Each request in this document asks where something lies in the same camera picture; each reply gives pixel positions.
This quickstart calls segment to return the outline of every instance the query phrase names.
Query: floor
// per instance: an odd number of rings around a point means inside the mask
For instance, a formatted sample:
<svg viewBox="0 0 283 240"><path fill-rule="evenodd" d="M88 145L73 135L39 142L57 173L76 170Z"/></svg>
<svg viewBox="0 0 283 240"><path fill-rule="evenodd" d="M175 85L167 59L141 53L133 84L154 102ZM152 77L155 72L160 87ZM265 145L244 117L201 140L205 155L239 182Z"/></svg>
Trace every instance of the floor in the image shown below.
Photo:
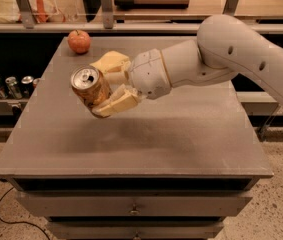
<svg viewBox="0 0 283 240"><path fill-rule="evenodd" d="M0 152L7 137L0 132ZM252 190L253 199L233 218L225 220L225 228L216 240L283 240L283 130L271 129L262 143L275 176L261 180ZM11 188L0 182L0 198ZM0 216L6 221L28 221L44 229L45 220L31 216L9 192L0 204ZM51 240L56 240L47 232ZM0 222L0 240L44 240L46 236L36 227L26 224Z"/></svg>

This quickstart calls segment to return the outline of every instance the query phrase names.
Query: apple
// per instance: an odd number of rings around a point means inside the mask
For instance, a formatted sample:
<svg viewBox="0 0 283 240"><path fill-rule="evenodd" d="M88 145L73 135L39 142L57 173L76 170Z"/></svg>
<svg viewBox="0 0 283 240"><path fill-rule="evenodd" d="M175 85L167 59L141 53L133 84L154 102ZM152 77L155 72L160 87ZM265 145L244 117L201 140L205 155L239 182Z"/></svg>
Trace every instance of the apple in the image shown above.
<svg viewBox="0 0 283 240"><path fill-rule="evenodd" d="M91 38L83 30L72 30L68 35L68 44L75 53L83 54L89 51Z"/></svg>

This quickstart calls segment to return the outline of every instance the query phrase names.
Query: drawer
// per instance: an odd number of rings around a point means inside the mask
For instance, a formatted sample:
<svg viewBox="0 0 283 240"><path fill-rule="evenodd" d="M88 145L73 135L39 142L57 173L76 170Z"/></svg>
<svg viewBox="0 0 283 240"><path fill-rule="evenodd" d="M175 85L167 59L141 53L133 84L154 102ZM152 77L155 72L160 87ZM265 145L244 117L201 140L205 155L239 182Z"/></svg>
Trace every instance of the drawer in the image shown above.
<svg viewBox="0 0 283 240"><path fill-rule="evenodd" d="M35 216L236 216L252 199L243 193L191 196L90 196L84 193L24 193L17 200Z"/></svg>
<svg viewBox="0 0 283 240"><path fill-rule="evenodd" d="M91 222L49 222L47 228L60 239L207 239L223 229L222 222L109 221L98 226Z"/></svg>

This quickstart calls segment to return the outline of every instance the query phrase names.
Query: cabinet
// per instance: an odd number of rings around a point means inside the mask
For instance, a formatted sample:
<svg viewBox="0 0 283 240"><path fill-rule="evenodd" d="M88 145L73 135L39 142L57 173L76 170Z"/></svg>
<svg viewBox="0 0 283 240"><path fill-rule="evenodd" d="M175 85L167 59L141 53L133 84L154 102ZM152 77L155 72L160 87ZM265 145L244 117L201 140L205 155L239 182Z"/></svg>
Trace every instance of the cabinet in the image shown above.
<svg viewBox="0 0 283 240"><path fill-rule="evenodd" d="M116 50L133 58L191 36L64 39L0 155L0 177L60 239L207 239L272 177L230 82L179 87L97 119L71 90L76 68Z"/></svg>

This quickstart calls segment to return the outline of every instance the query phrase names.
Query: gold can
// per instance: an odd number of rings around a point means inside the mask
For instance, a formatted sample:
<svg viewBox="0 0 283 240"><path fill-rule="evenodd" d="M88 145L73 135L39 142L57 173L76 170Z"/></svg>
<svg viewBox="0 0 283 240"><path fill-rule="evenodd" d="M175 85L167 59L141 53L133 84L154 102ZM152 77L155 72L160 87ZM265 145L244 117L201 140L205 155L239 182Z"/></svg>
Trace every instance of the gold can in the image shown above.
<svg viewBox="0 0 283 240"><path fill-rule="evenodd" d="M71 75L71 85L74 93L90 110L111 95L110 85L102 72L91 65L75 70Z"/></svg>

